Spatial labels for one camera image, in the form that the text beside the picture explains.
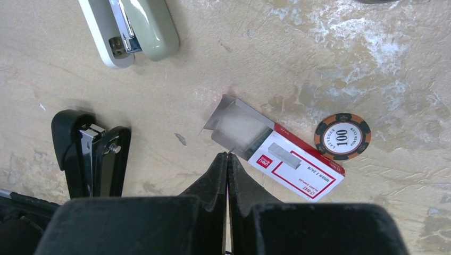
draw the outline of poker chip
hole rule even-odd
[[[370,144],[371,130],[359,116],[339,113],[323,120],[315,131],[316,148],[334,160],[360,155]]]

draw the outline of stapler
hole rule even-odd
[[[175,54],[179,37],[164,0],[79,0],[105,65],[119,69],[142,51],[152,61]]]
[[[53,117],[52,138],[70,198],[122,195],[129,128],[117,126],[106,131],[91,113],[63,110]]]

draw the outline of marble surface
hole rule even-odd
[[[380,204],[412,254],[451,253],[450,1],[166,2],[179,52],[124,70],[102,63],[77,1],[3,2],[0,188],[67,201],[50,123],[70,108],[132,127],[125,196],[178,194],[223,150],[199,132],[230,94],[310,144],[325,117],[363,117],[371,144],[321,201]]]

